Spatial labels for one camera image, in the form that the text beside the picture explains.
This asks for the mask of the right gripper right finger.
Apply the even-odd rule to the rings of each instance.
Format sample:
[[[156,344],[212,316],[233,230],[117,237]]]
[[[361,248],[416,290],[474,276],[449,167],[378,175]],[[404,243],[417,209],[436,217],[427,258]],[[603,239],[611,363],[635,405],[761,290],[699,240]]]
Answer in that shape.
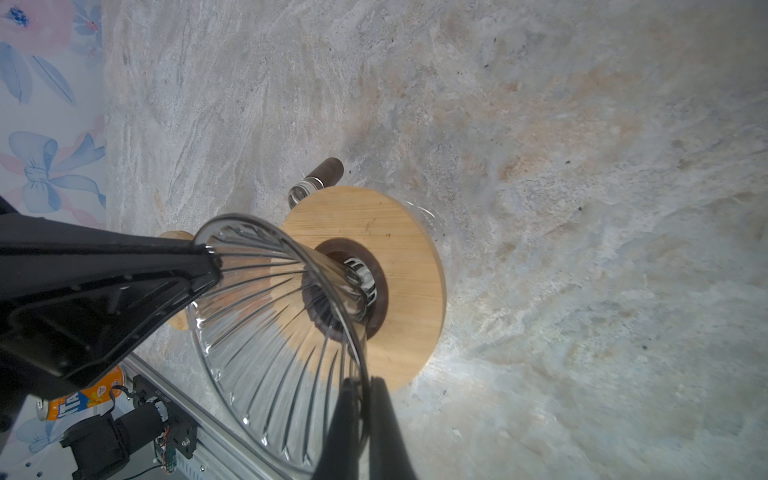
[[[416,480],[386,382],[371,379],[369,478]]]

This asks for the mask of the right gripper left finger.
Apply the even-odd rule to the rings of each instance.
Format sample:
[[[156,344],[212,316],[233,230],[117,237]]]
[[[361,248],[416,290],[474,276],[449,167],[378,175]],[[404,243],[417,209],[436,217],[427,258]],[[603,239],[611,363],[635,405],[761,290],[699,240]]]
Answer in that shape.
[[[342,383],[313,480],[355,480],[360,454],[360,403],[356,383]]]

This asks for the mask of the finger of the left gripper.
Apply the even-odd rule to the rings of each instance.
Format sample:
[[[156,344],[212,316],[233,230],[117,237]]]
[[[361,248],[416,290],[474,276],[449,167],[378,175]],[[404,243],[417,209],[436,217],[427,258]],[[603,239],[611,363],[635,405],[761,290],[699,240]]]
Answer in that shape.
[[[1,393],[55,399],[106,375],[221,279],[213,250],[1,217]]]

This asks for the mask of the grey ribbed glass dripper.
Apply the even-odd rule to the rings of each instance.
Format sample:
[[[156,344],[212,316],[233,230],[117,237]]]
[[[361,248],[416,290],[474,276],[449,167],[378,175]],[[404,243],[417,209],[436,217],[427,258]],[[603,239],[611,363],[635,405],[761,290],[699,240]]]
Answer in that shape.
[[[199,355],[234,420],[276,468],[317,469],[341,413],[367,437],[367,324],[376,286],[356,258],[333,259],[255,217],[207,222],[195,243],[220,279],[187,310]]]

